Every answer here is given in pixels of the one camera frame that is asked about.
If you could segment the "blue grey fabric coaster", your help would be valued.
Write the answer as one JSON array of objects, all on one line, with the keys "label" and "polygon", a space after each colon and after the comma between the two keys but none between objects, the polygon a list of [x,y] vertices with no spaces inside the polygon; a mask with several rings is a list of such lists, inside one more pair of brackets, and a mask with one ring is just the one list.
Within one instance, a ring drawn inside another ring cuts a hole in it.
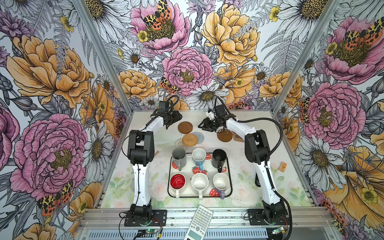
[{"label": "blue grey fabric coaster", "polygon": [[200,132],[193,132],[192,134],[198,138],[198,145],[201,144],[205,140],[204,134],[202,134]]}]

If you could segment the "brown round wooden coaster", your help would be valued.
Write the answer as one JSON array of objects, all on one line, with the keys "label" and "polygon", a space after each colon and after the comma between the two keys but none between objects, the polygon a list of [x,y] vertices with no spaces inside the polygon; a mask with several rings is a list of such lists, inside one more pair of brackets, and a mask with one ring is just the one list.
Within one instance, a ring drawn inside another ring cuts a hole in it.
[{"label": "brown round wooden coaster", "polygon": [[217,132],[217,138],[221,142],[227,143],[233,139],[233,133],[228,129],[223,129]]}]

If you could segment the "woven rattan round coaster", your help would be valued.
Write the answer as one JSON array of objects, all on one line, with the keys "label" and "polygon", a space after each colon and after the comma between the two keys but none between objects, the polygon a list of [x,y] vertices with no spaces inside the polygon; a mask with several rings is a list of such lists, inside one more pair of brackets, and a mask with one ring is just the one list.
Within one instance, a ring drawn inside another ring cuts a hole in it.
[{"label": "woven rattan round coaster", "polygon": [[187,147],[193,147],[197,145],[199,138],[195,134],[186,134],[182,138],[182,143]]}]

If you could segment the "white woven round coaster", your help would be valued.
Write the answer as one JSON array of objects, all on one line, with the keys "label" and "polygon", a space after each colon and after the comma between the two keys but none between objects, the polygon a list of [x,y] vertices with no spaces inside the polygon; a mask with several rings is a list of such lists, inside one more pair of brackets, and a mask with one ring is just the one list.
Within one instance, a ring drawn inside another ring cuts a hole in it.
[{"label": "white woven round coaster", "polygon": [[184,150],[187,150],[189,148],[189,146],[187,146],[187,145],[185,145],[183,143],[183,139],[182,138],[178,139],[175,142],[174,146],[175,146],[175,148],[183,148]]}]

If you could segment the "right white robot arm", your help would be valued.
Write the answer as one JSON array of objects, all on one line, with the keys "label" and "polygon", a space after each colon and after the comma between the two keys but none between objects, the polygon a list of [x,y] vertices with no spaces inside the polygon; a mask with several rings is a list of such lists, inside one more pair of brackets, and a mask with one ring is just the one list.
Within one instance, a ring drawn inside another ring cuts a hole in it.
[{"label": "right white robot arm", "polygon": [[[277,192],[272,179],[270,158],[282,142],[284,130],[280,124],[270,118],[255,118],[241,121],[231,114],[225,105],[218,105],[206,112],[207,117],[200,123],[199,128],[216,132],[220,127],[236,133],[245,142],[245,156],[256,167],[257,180],[262,189],[264,220],[273,224],[284,217],[289,210],[288,202]],[[267,134],[264,130],[257,130],[248,126],[256,121],[269,121],[274,123],[280,132],[279,140],[274,148],[270,148]]]}]

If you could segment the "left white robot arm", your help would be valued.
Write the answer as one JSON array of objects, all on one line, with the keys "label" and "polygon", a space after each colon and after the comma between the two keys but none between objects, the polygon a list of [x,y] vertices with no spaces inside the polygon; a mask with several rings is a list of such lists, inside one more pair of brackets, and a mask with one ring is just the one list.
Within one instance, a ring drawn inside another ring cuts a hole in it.
[{"label": "left white robot arm", "polygon": [[152,205],[149,190],[150,163],[155,157],[154,135],[159,129],[166,129],[180,121],[182,115],[174,107],[177,101],[161,101],[151,114],[150,120],[139,130],[131,130],[128,135],[126,157],[134,170],[134,201],[130,207],[132,219],[151,221]]}]

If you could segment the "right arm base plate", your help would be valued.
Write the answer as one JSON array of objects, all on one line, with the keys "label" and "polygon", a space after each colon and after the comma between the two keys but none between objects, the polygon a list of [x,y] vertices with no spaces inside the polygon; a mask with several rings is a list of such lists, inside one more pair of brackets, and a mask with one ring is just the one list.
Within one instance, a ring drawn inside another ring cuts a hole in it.
[{"label": "right arm base plate", "polygon": [[290,224],[289,215],[286,211],[273,213],[268,209],[248,209],[243,218],[249,221],[251,226],[287,226]]}]

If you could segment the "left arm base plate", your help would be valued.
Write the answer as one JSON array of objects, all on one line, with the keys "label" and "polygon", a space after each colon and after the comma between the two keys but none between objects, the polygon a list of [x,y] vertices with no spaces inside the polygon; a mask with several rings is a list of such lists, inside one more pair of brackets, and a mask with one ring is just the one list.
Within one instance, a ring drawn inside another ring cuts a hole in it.
[{"label": "left arm base plate", "polygon": [[150,214],[128,213],[124,217],[125,227],[165,227],[167,222],[167,210],[152,210]]}]

